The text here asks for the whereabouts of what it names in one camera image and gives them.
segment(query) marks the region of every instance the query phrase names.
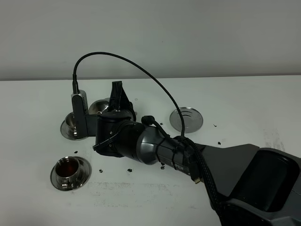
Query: white table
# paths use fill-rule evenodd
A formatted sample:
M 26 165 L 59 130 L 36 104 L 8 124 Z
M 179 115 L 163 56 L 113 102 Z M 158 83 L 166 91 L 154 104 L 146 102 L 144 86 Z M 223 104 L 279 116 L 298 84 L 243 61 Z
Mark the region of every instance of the white table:
M 195 142 L 219 147 L 251 143 L 301 157 L 301 76 L 160 81 L 179 106 L 202 113 L 203 127 L 187 134 Z M 91 104 L 110 96 L 111 82 L 79 81 L 79 87 Z M 153 115 L 167 133 L 178 134 L 169 124 L 175 107 L 154 81 L 122 82 L 138 120 Z M 220 225 L 202 183 L 195 185 L 169 167 L 161 170 L 160 164 L 101 156 L 92 149 L 94 137 L 65 139 L 60 125 L 72 111 L 71 81 L 1 81 L 0 96 L 1 226 Z M 91 163 L 91 178 L 78 190 L 58 191 L 50 183 L 51 169 L 73 155 Z

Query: round metal plate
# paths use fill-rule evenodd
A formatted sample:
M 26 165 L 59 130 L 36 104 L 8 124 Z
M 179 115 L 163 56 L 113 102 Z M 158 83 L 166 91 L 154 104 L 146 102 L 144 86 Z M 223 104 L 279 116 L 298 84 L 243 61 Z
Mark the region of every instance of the round metal plate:
M 198 131 L 203 125 L 203 117 L 200 112 L 191 107 L 180 107 L 185 122 L 185 133 Z M 169 117 L 170 124 L 177 131 L 181 132 L 181 119 L 177 110 L 174 110 Z
M 74 134 L 72 133 L 72 131 L 70 131 L 66 121 L 64 120 L 61 124 L 61 134 L 64 138 L 67 138 L 68 140 L 83 140 L 86 139 L 87 137 L 76 137 L 74 136 Z
M 68 178 L 70 178 L 70 177 L 66 178 L 66 180 L 58 177 L 58 175 L 55 171 L 57 164 L 51 170 L 50 181 L 51 181 L 52 185 L 60 191 L 75 190 L 75 189 L 83 186 L 90 178 L 90 175 L 92 172 L 90 163 L 86 159 L 78 157 L 78 156 L 73 156 L 71 158 L 75 158 L 79 161 L 79 171 L 80 171 L 80 173 L 78 174 L 78 177 L 72 179 L 72 183 L 66 182 L 66 181 L 68 181 Z

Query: white wall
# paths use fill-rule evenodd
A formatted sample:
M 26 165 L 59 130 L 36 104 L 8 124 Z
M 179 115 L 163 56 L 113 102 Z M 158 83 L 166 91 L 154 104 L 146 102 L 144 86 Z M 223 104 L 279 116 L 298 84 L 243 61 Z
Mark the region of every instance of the white wall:
M 157 77 L 301 72 L 300 0 L 2 0 L 0 79 L 70 78 L 108 51 Z M 93 56 L 80 78 L 144 77 Z

